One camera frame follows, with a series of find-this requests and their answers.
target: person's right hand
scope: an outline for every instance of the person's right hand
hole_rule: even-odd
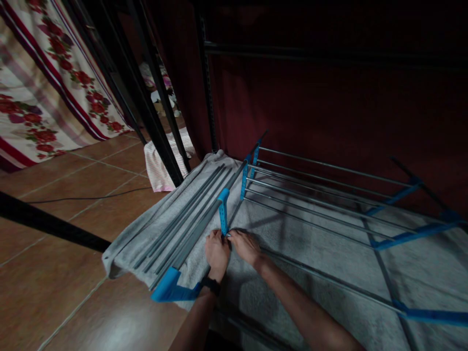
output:
[[[248,233],[240,232],[235,229],[230,230],[228,240],[235,246],[237,254],[251,266],[255,266],[256,262],[263,257],[262,251],[258,243]]]

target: floral curtain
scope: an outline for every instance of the floral curtain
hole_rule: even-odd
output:
[[[132,130],[58,0],[0,0],[0,162],[15,171]]]

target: person's left hand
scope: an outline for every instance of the person's left hand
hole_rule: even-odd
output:
[[[212,230],[205,243],[206,260],[211,267],[209,278],[221,282],[228,267],[230,254],[228,241],[222,237],[221,230]]]

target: black wristwatch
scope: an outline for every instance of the black wristwatch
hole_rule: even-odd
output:
[[[219,296],[219,292],[221,291],[221,285],[216,280],[204,277],[201,280],[200,284],[201,286],[206,286],[207,288],[209,288],[216,296]]]

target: gray towel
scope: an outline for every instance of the gray towel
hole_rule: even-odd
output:
[[[233,172],[240,165],[239,161],[225,156],[222,151],[219,151],[216,155],[207,155],[203,162],[187,176],[181,186],[127,227],[103,255],[103,262],[108,276],[116,278],[122,272],[130,271],[149,286],[155,278],[152,271],[150,270],[147,274],[144,274],[141,272],[142,267],[135,271],[132,268],[134,262],[147,246],[161,234],[214,169],[223,163],[232,168]],[[257,179],[280,185],[260,174],[257,174]],[[233,215],[234,209],[240,201],[240,188],[241,176],[231,189],[227,204],[228,217]],[[279,193],[273,193],[271,190],[254,184],[251,185],[251,189],[274,194],[275,197],[280,199],[362,226],[362,222],[358,218],[327,210]],[[324,198],[320,194],[314,194],[314,196]],[[259,198],[252,193],[247,193],[247,197],[368,243],[366,234],[358,230],[343,227],[340,224],[312,214],[286,208],[270,200]],[[333,200],[334,203],[349,206],[350,208],[353,206],[349,202],[337,202],[335,198]],[[389,210],[382,211],[376,216],[409,227],[426,224],[420,218],[406,214],[396,214]],[[156,261],[155,267],[191,219],[192,217],[176,234],[169,247]],[[193,288],[200,281],[207,268],[204,253],[205,237],[211,229],[219,227],[219,215],[215,214],[180,269],[182,275],[179,279],[179,285]],[[240,227],[252,232],[264,247],[286,254],[328,274],[390,299],[380,268],[374,253],[370,249],[247,201],[244,201],[240,206],[232,227]],[[401,232],[375,222],[370,222],[370,228],[387,235],[396,235]],[[463,231],[453,229],[443,234],[422,238],[382,252],[382,258],[397,287],[400,299],[408,307],[468,312],[467,239],[468,237]],[[278,262],[278,266],[349,330],[366,349],[409,350],[395,312],[355,294],[343,291],[320,278],[311,277],[309,274],[288,264]],[[308,350],[297,328],[273,292],[235,252],[231,255],[228,271],[223,282],[220,303],[234,304],[244,314],[259,321],[279,339],[287,342],[295,349]],[[178,303],[187,310],[191,308],[192,304],[192,302]],[[466,328],[418,322],[410,322],[409,324],[420,350],[460,350],[468,345]],[[233,334],[233,331],[222,322],[212,327],[223,334],[231,334],[231,336]],[[239,342],[245,350],[264,349],[262,345],[249,336],[241,333],[234,334],[235,337],[240,338]]]

